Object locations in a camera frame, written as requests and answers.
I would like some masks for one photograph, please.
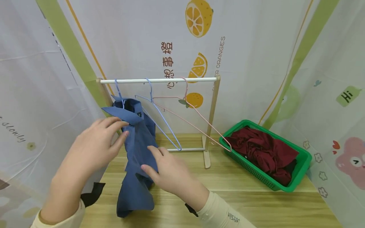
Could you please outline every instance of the clothes hanger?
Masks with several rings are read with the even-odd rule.
[[[115,79],[115,87],[118,90],[118,94],[119,94],[120,100],[122,102],[122,108],[124,109],[125,100],[122,98],[122,95],[120,93],[120,90],[119,90],[118,83],[117,83],[116,79]]]
[[[148,114],[148,112],[142,107],[143,111],[150,117],[150,119],[156,124],[156,126],[158,127],[158,129],[160,129],[160,131],[166,136],[166,138],[174,145],[174,147],[176,149],[178,149],[178,151],[181,151],[182,148],[181,148],[181,145],[180,145],[180,142],[179,140],[177,140],[174,132],[172,131],[170,125],[167,123],[167,121],[165,120],[164,116],[162,115],[162,113],[160,112],[160,109],[155,105],[155,103],[153,102],[153,99],[152,99],[152,84],[150,82],[150,80],[148,78],[145,78],[148,83],[150,84],[150,87],[151,87],[151,91],[150,91],[150,99],[146,98],[146,97],[142,97],[142,96],[139,96],[139,95],[135,95],[134,97],[137,98],[137,97],[140,97],[140,98],[143,98],[145,100],[148,100],[149,102],[151,102],[153,104],[153,106],[157,109],[157,111],[159,112],[159,114],[161,115],[162,119],[164,120],[164,122],[166,123],[167,127],[169,128],[170,132],[172,133],[172,135],[174,136],[174,138],[176,139],[178,145],[179,145],[179,148],[175,145],[174,142],[171,141],[171,139],[165,134],[165,132],[158,126],[158,124],[152,119],[151,115]]]
[[[168,111],[168,112],[170,112],[170,113],[172,113],[172,114],[174,114],[175,116],[177,116],[177,117],[179,117],[180,119],[182,119],[183,121],[185,121],[186,123],[188,123],[188,124],[190,124],[191,126],[193,126],[195,129],[197,129],[198,131],[200,131],[201,133],[203,133],[206,137],[208,137],[208,138],[210,138],[211,140],[213,140],[216,144],[218,144],[218,145],[220,145],[221,147],[223,147],[225,150],[227,150],[227,151],[229,151],[229,152],[232,152],[232,145],[223,137],[223,135],[221,135],[220,133],[219,133],[219,131],[217,131],[217,129],[215,129],[214,127],[213,127],[213,125],[211,125],[201,114],[200,114],[200,112],[193,106],[193,105],[191,105],[187,100],[186,100],[186,95],[187,95],[187,93],[188,93],[188,81],[184,78],[184,77],[181,77],[182,79],[184,79],[185,80],[185,82],[186,82],[186,89],[185,89],[185,96],[184,96],[184,98],[183,99],[181,99],[180,97],[153,97],[152,98],[152,100],[153,99],[155,99],[155,98],[178,98],[178,99],[180,99],[180,100],[184,100],[188,105],[190,105],[191,107],[193,107],[194,108],[194,110],[199,114],[199,116],[200,117],[202,117],[203,118],[203,120],[205,120],[205,122],[207,122],[222,138],[223,138],[223,140],[224,141],[226,141],[226,143],[229,145],[229,147],[231,148],[231,150],[229,150],[229,149],[227,149],[226,147],[224,147],[222,144],[220,144],[219,142],[217,142],[216,140],[214,140],[214,139],[212,139],[212,137],[210,137],[210,136],[208,136],[206,133],[204,133],[202,130],[200,130],[199,128],[197,128],[196,126],[194,126],[192,123],[190,123],[190,122],[188,122],[187,120],[185,120],[184,118],[182,118],[181,116],[179,116],[178,114],[176,114],[176,113],[174,113],[174,112],[172,112],[172,111],[170,111],[170,110],[168,110],[168,109],[166,109],[165,107],[163,107],[163,106],[161,106],[161,105],[159,105],[158,103],[154,103],[154,104],[156,104],[157,106],[159,106],[160,108],[162,108],[164,111],[166,110],[166,111]]]

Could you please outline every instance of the orange stripe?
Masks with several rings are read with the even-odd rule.
[[[92,50],[92,48],[91,48],[91,46],[90,46],[90,43],[89,43],[88,39],[86,38],[86,35],[85,35],[85,33],[84,33],[84,30],[82,29],[82,27],[81,27],[81,25],[80,25],[80,22],[78,21],[78,19],[77,19],[77,17],[76,17],[75,11],[73,10],[73,8],[72,8],[72,6],[71,6],[70,1],[69,1],[69,0],[66,0],[66,2],[67,2],[68,7],[70,8],[70,11],[71,11],[71,13],[72,13],[73,18],[74,18],[74,19],[75,19],[75,21],[76,21],[76,24],[77,24],[78,28],[79,28],[79,30],[80,30],[80,32],[81,32],[81,34],[82,34],[82,36],[83,36],[83,38],[84,38],[84,40],[85,40],[85,43],[87,44],[87,46],[88,46],[88,48],[89,48],[89,50],[90,50],[90,52],[91,52],[91,55],[93,56],[93,58],[94,58],[94,60],[95,60],[95,62],[96,62],[96,64],[97,64],[97,67],[98,67],[98,68],[99,68],[99,70],[100,70],[101,75],[102,75],[102,76],[103,76],[103,78],[106,80],[106,79],[107,79],[107,77],[105,76],[104,71],[103,71],[103,69],[101,68],[101,66],[100,66],[100,64],[99,64],[99,61],[97,60],[97,58],[96,58],[96,56],[95,56],[95,53],[94,53],[94,51]],[[112,95],[114,95],[113,90],[112,90],[112,88],[110,87],[110,85],[109,85],[109,84],[107,84],[107,85],[108,85],[108,87],[109,87],[110,93],[111,93]]]
[[[276,97],[277,97],[277,95],[279,94],[279,92],[280,92],[280,90],[281,90],[281,87],[282,87],[282,86],[283,86],[283,84],[284,84],[285,79],[287,78],[287,75],[288,75],[288,72],[289,72],[289,67],[290,67],[290,62],[291,62],[292,57],[293,57],[293,55],[294,55],[295,46],[296,46],[296,44],[297,44],[297,42],[298,42],[298,39],[299,39],[299,35],[300,35],[300,32],[301,32],[301,29],[303,28],[304,22],[305,22],[305,20],[306,20],[306,18],[307,18],[307,15],[308,15],[309,9],[311,8],[312,3],[313,3],[313,0],[311,0],[311,2],[309,3],[309,6],[308,6],[307,11],[306,11],[306,14],[305,14],[305,16],[304,16],[304,18],[303,18],[303,21],[302,21],[302,23],[301,23],[301,26],[300,26],[300,29],[299,29],[299,32],[298,32],[297,38],[296,38],[295,43],[294,43],[294,47],[293,47],[293,50],[292,50],[292,54],[291,54],[291,56],[290,56],[290,60],[289,60],[289,63],[288,63],[288,68],[287,68],[287,73],[286,73],[286,75],[285,75],[285,77],[284,77],[284,80],[283,80],[283,82],[281,83],[281,85],[280,85],[280,87],[279,87],[279,90],[276,92],[276,94],[275,94],[275,96],[274,96],[273,100],[271,101],[271,103],[270,103],[269,107],[266,109],[265,113],[262,115],[262,117],[261,117],[260,121],[258,122],[258,124],[259,124],[259,125],[260,125],[261,121],[264,119],[264,117],[265,117],[266,113],[269,111],[269,109],[270,109],[270,108],[271,108],[271,106],[273,105],[274,101],[276,100]]]

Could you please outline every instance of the wooden table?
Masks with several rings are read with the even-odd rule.
[[[196,134],[177,136],[184,147],[200,147],[201,137]],[[157,135],[160,146],[171,148],[170,142]],[[174,152],[183,158],[190,170],[203,184],[225,199],[257,228],[340,228],[312,183],[305,177],[293,193],[273,192],[244,168],[225,155],[218,145],[211,145],[212,166],[206,170],[203,152]],[[127,218],[116,216],[116,202],[125,176],[125,150],[108,166],[101,182],[105,182],[99,200],[86,209],[83,228],[180,228],[201,227],[199,220],[188,212],[176,196],[154,186],[153,211],[134,211]]]

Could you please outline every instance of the shirt sleeve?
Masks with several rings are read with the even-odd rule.
[[[48,222],[44,221],[41,218],[40,212],[38,212],[30,228],[79,228],[84,214],[85,205],[84,202],[80,200],[78,210],[75,212],[75,214],[73,214],[73,216],[69,217],[68,219],[54,225],[49,225]]]
[[[212,192],[203,209],[197,214],[203,228],[256,228],[224,199]]]

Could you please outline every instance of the pink bunny illustration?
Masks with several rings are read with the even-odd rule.
[[[343,154],[336,159],[336,166],[349,175],[356,186],[365,190],[365,145],[357,137],[350,137],[345,142]]]

